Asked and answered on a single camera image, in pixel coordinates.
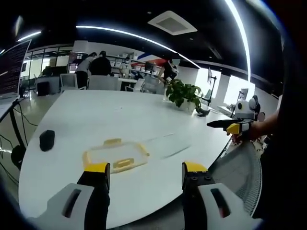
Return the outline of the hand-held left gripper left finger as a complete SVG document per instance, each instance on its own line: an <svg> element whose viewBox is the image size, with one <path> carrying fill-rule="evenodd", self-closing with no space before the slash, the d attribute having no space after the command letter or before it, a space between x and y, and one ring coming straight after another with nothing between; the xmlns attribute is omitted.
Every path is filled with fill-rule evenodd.
<svg viewBox="0 0 307 230"><path fill-rule="evenodd" d="M47 202L46 211L28 221L37 230L105 230L110 205L110 163L88 164Z"/></svg>

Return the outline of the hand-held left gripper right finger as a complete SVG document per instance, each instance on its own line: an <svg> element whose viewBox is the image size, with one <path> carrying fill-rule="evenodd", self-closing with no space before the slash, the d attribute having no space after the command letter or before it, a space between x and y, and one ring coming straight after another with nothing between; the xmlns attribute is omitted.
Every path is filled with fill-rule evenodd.
<svg viewBox="0 0 307 230"><path fill-rule="evenodd" d="M251 217L243 201L199 163L182 163L182 206L186 230L256 230L261 225L261 219Z"/></svg>

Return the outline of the person's right hand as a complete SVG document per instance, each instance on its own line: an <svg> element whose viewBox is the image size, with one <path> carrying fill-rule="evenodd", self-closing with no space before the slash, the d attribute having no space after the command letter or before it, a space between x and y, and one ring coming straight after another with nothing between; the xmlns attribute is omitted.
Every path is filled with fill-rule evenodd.
<svg viewBox="0 0 307 230"><path fill-rule="evenodd" d="M250 124L248 130L249 140L256 140L262 137L265 133L265 128L263 127L264 123L259 121L254 121Z"/></svg>

